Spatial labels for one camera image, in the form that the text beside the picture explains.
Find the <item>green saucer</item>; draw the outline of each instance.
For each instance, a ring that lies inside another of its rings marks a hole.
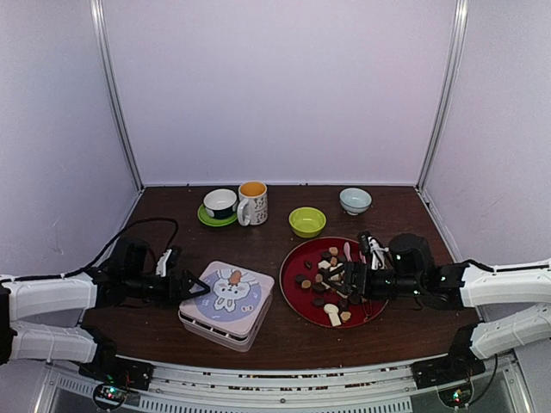
[[[238,220],[238,215],[234,213],[232,216],[225,219],[214,219],[208,216],[205,206],[201,204],[197,210],[197,218],[205,225],[219,227],[233,224]]]

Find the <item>small bowl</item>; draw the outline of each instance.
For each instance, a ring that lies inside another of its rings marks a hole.
[[[350,215],[364,213],[371,205],[371,195],[360,188],[346,188],[339,196],[341,206]]]
[[[289,224],[293,232],[301,238],[317,237],[326,223],[324,213],[308,206],[295,209],[289,214]]]
[[[238,196],[229,189],[215,189],[203,198],[203,205],[210,218],[226,219],[235,213]]]

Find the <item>white bowl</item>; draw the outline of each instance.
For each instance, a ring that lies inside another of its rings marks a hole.
[[[226,219],[235,213],[238,196],[229,189],[216,189],[205,196],[203,205],[210,218]]]
[[[360,188],[346,188],[339,195],[341,207],[350,215],[364,213],[371,205],[371,195]]]

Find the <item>white mug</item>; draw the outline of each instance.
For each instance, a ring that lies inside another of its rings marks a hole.
[[[238,221],[242,226],[260,225],[268,219],[268,187],[246,182],[239,187]]]

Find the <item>mug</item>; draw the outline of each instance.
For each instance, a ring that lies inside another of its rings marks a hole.
[[[262,182],[239,187],[238,221],[242,226],[260,225],[268,219],[268,188]]]
[[[205,211],[210,218],[226,219],[235,213],[238,196],[229,189],[216,189],[203,199]]]

